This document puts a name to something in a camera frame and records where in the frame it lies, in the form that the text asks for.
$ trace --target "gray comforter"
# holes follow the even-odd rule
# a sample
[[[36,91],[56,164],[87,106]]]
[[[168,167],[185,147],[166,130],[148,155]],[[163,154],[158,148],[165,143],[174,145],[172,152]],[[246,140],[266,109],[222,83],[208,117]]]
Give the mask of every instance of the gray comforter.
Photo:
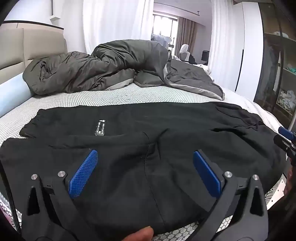
[[[34,59],[23,79],[36,94],[114,90],[131,82],[141,86],[168,85],[222,100],[222,89],[202,68],[172,60],[155,41],[117,40],[98,45],[91,55],[69,52]]]

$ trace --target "bed sheet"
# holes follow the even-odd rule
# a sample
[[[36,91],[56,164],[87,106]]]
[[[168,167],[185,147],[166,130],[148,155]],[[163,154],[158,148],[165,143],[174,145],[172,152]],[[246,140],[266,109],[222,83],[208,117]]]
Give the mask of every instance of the bed sheet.
[[[236,104],[250,113],[258,114],[269,128],[277,132],[281,124],[271,113],[263,110],[258,104],[245,97],[239,96],[228,89],[222,89],[225,93],[225,99],[222,102]],[[78,105],[103,106],[147,102],[204,103],[210,101],[219,102],[220,100],[167,86],[142,88],[134,83],[112,91],[82,91],[71,94],[58,93],[50,96],[36,95],[0,118],[0,146],[9,137],[24,138],[19,135],[21,128],[36,116],[39,109],[74,107]],[[283,180],[285,181],[284,176],[282,176],[279,182]],[[266,194],[266,203],[269,202],[277,190],[279,182]],[[0,194],[0,205],[3,204],[10,212],[8,202]],[[231,217],[225,219],[219,229],[225,228],[230,220]],[[153,240],[185,240],[197,226],[197,223],[192,223],[170,233],[159,234]]]

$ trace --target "curtain rod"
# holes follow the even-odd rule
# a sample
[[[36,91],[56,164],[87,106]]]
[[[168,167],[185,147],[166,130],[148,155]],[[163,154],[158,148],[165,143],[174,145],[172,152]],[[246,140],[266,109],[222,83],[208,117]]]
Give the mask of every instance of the curtain rod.
[[[191,11],[188,11],[188,10],[185,10],[185,9],[182,9],[182,8],[179,8],[179,7],[175,7],[175,6],[172,6],[172,5],[169,5],[169,4],[164,4],[164,3],[159,3],[159,2],[154,2],[154,3],[161,4],[161,5],[165,5],[165,6],[169,6],[169,7],[178,8],[178,9],[180,9],[180,10],[183,10],[183,11],[186,11],[186,12],[189,12],[189,13],[192,13],[192,14],[194,14],[194,15],[196,15],[196,16],[200,16],[200,15],[197,14],[197,13],[194,13],[194,12],[191,12]]]

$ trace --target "headboard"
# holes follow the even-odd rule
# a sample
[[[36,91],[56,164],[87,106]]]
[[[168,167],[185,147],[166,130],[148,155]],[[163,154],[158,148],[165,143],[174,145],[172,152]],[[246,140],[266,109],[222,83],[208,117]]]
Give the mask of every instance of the headboard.
[[[62,28],[35,22],[4,22],[0,27],[0,84],[22,73],[34,58],[66,52]]]

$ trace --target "brown curtain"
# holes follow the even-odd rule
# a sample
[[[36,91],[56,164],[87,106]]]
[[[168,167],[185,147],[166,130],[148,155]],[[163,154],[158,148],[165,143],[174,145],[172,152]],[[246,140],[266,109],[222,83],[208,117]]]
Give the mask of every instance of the brown curtain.
[[[176,37],[175,55],[179,57],[179,51],[183,44],[188,44],[188,52],[192,54],[196,32],[197,23],[187,18],[178,18],[178,32]]]

